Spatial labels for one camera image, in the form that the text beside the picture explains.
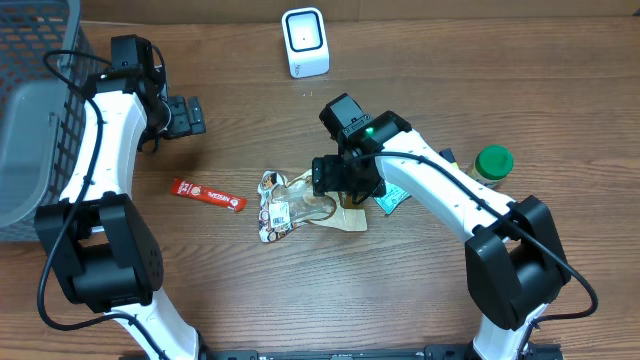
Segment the teal tissue packet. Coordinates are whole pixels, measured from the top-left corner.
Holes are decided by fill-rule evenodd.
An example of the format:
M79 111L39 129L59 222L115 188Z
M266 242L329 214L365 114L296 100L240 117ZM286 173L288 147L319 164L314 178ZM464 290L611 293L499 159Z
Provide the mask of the teal tissue packet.
M392 183L385 183L386 193L384 196L375 197L374 200L386 215L391 215L394 210L411 195Z

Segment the red snack bar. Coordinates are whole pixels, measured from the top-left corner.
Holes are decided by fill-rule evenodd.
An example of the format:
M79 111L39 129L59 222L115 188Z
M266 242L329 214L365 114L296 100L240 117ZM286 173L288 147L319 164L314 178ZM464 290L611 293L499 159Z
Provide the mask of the red snack bar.
M227 208L234 212L242 211L247 204L246 198L225 193L204 185L194 184L179 178L174 180L171 193L180 197Z

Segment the clear brown snack bag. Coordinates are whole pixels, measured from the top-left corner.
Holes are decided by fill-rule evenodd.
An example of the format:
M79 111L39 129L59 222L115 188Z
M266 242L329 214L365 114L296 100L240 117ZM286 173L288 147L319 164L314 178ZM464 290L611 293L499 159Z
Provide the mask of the clear brown snack bag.
M353 205L342 192L315 196L312 171L288 180L276 171L266 171L257 187L260 195L259 238L263 243L281 240L307 224L346 232L368 228L363 205Z

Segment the yellow highlighter pen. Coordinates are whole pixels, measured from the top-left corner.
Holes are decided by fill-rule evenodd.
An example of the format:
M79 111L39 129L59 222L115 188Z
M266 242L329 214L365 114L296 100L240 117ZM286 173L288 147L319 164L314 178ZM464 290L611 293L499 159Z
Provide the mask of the yellow highlighter pen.
M457 166L457 161L454 157L454 154L452 152L452 150L450 148L445 148L443 150L439 151L439 155L444 158L445 160L447 160L449 163L451 163L452 165Z

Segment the green lid Knorr jar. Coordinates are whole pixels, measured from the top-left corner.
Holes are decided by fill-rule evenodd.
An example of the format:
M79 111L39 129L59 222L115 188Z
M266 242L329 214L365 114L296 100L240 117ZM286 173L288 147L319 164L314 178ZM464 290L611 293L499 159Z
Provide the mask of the green lid Knorr jar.
M487 188L498 186L513 170L514 157L502 145L493 144L478 153L466 174Z

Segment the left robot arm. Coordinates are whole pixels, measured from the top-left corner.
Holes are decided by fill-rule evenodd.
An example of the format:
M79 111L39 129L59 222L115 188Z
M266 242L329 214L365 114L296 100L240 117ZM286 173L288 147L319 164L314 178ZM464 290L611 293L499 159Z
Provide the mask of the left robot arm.
M206 359L201 334L162 287L159 244L131 199L137 153L147 142L205 133L200 103L169 95L164 59L145 38L112 38L105 63L81 86L64 81L84 102L86 126L58 203L34 218L47 254L38 313L59 331L113 320L148 359Z

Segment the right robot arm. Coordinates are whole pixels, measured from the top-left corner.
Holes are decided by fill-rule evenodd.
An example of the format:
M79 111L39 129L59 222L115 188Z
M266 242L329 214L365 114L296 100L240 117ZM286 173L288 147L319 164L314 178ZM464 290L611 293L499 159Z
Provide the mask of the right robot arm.
M408 192L464 244L467 288L482 313L467 344L431 344L427 359L560 359L557 345L529 336L571 278L548 207L515 201L471 179L392 111L372 117L348 95L319 115L335 155L312 162L315 195L345 192L354 204L391 183Z

